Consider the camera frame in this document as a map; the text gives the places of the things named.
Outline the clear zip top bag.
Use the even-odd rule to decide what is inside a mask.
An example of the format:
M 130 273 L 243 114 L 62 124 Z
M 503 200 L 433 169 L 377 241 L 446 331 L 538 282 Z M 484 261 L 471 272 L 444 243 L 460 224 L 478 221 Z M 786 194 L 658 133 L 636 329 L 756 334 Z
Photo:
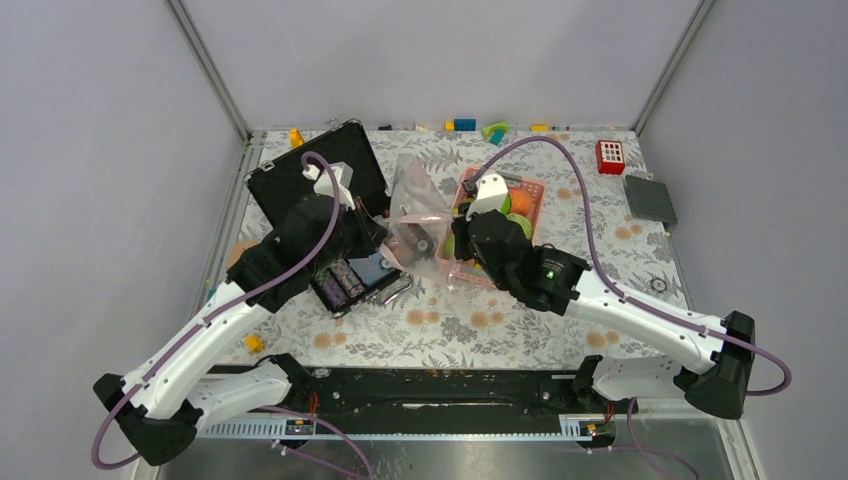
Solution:
M 441 257 L 454 219 L 423 163 L 412 154 L 397 157 L 388 217 L 381 224 L 388 236 L 380 253 L 392 266 L 456 289 L 456 263 Z

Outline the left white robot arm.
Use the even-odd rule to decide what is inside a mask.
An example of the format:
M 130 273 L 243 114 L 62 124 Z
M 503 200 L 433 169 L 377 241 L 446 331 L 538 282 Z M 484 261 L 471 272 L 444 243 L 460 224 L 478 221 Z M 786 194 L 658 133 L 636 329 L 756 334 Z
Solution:
M 241 254 L 211 299 L 154 356 L 95 383 L 107 419 L 118 423 L 137 457 L 160 466 L 208 426 L 259 407 L 301 409 L 311 387 L 288 354 L 220 383 L 202 379 L 236 340 L 306 291 L 318 271 L 340 259 L 370 256 L 387 235 L 361 207 L 341 206 L 331 196 L 306 197 Z

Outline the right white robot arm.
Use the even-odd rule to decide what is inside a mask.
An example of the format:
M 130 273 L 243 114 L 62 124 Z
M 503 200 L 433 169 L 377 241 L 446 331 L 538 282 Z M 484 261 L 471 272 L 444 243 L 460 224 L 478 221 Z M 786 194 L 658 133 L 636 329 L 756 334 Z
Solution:
M 579 257 L 532 245 L 498 211 L 457 216 L 451 231 L 455 256 L 475 260 L 497 289 L 524 306 L 596 322 L 658 350 L 645 358 L 586 357 L 573 382 L 583 410 L 633 398 L 682 398 L 714 417 L 742 416 L 754 362 L 750 316 L 699 314 L 620 287 Z

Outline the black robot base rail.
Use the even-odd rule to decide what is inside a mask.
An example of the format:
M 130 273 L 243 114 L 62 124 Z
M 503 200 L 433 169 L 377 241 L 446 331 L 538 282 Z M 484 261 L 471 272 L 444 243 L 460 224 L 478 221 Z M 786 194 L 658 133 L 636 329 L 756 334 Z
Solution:
M 307 367 L 289 354 L 258 363 L 293 375 L 281 407 L 349 435 L 556 434 L 561 417 L 605 422 L 628 407 L 591 392 L 583 370 Z

